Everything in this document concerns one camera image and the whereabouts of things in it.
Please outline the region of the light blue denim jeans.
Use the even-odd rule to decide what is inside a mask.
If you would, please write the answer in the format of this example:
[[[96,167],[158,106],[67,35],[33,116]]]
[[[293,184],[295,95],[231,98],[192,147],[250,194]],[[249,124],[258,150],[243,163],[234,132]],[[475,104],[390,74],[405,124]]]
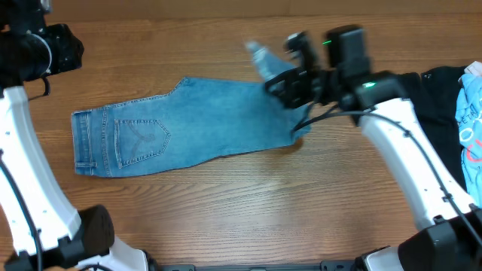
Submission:
[[[167,94],[73,113],[75,171],[133,177],[286,147],[310,131],[294,130],[305,116],[262,83],[185,77]]]

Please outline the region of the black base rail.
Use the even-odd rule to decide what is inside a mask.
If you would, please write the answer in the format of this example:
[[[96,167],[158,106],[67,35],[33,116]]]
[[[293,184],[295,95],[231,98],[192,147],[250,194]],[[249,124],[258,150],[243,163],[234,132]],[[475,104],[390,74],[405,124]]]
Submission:
[[[361,260],[323,260],[320,263],[195,266],[193,264],[158,265],[158,271],[362,271],[403,270],[401,265],[376,263],[366,266]]]

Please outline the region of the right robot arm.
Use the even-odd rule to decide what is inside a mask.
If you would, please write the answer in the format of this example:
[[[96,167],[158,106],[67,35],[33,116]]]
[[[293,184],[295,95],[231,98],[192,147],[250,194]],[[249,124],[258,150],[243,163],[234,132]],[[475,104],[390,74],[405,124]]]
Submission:
[[[382,154],[410,206],[416,234],[340,263],[344,270],[479,270],[481,210],[449,173],[416,118],[398,76],[373,72],[365,32],[357,25],[330,30],[329,67],[321,67],[305,32],[285,49],[298,67],[265,89],[286,108],[332,104],[324,118],[349,116]]]

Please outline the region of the white pink garment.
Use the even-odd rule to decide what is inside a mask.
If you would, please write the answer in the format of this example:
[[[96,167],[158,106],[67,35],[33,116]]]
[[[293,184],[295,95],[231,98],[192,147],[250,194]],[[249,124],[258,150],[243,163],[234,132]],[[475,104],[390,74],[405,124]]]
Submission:
[[[470,65],[468,65],[464,68],[464,73],[481,77],[482,76],[482,63],[478,62],[478,61],[474,61],[473,63],[471,63]]]

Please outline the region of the light blue printed t-shirt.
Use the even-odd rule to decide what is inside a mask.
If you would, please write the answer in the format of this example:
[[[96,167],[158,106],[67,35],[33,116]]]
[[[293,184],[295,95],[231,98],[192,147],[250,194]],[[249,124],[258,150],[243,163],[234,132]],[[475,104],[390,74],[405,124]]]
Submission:
[[[481,207],[481,77],[465,74],[456,100],[456,122],[462,146],[462,172],[466,190]]]

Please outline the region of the black t-shirt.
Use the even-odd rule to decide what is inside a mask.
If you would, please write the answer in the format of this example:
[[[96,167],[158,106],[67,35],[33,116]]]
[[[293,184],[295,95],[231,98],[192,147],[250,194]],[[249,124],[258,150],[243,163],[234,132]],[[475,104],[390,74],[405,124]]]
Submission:
[[[442,66],[424,72],[399,75],[414,105],[416,116],[438,156],[466,190],[462,172],[462,146],[456,122],[456,100],[465,67]]]

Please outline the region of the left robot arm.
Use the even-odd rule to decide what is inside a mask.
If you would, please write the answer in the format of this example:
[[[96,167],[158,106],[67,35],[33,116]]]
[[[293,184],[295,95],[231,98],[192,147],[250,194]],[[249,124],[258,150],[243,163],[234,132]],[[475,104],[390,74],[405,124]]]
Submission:
[[[49,1],[1,3],[1,206],[14,253],[6,270],[156,270],[146,252],[114,234],[104,206],[77,210],[57,183],[35,133],[24,84],[79,69],[83,44],[48,26]]]

